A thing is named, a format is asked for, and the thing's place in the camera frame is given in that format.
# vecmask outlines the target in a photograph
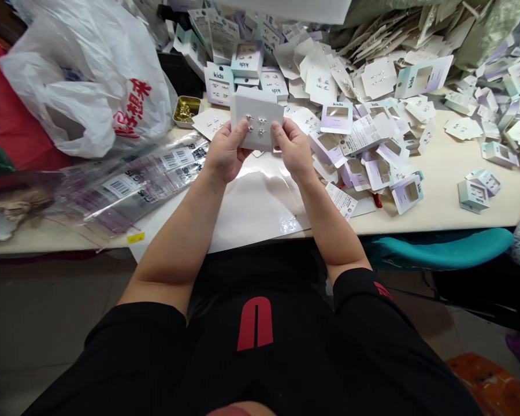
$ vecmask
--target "person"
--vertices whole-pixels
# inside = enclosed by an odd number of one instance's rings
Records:
[[[118,305],[25,415],[481,414],[372,271],[293,121],[272,130],[304,201],[334,308],[311,284],[307,252],[264,245],[209,261],[226,186],[251,152],[240,148],[247,128],[243,120],[218,131]],[[206,288],[215,276],[231,283],[189,313],[199,274]]]

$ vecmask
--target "black t-shirt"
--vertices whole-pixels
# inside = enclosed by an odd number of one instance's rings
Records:
[[[253,400],[277,415],[480,415],[378,275],[343,273],[335,311],[308,284],[266,279],[185,318],[116,306],[25,415],[206,415]]]

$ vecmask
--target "white table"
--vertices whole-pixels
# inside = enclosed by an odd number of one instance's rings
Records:
[[[475,140],[461,142],[447,135],[443,125],[459,117],[454,112],[438,111],[436,134],[426,153],[410,158],[413,167],[424,174],[424,200],[399,216],[393,201],[383,198],[382,209],[350,219],[358,235],[503,227],[520,222],[520,169],[509,170],[484,160]],[[178,127],[172,131],[175,136],[186,133],[188,130]],[[459,207],[456,184],[473,169],[490,170],[503,186],[481,215]],[[311,236],[310,230],[286,238],[306,236]],[[109,248],[120,247],[127,247],[125,236],[113,239]],[[47,219],[25,222],[9,241],[0,243],[0,254],[95,249],[96,245],[85,238]]]

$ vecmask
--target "orange object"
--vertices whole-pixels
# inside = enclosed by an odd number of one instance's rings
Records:
[[[520,416],[520,382],[473,352],[447,361],[485,416]]]

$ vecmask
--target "chair backrest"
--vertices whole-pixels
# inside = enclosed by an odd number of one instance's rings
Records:
[[[414,244],[407,238],[375,237],[366,250],[370,263],[382,270],[458,270],[475,267],[504,253],[512,233],[491,228],[437,244]]]

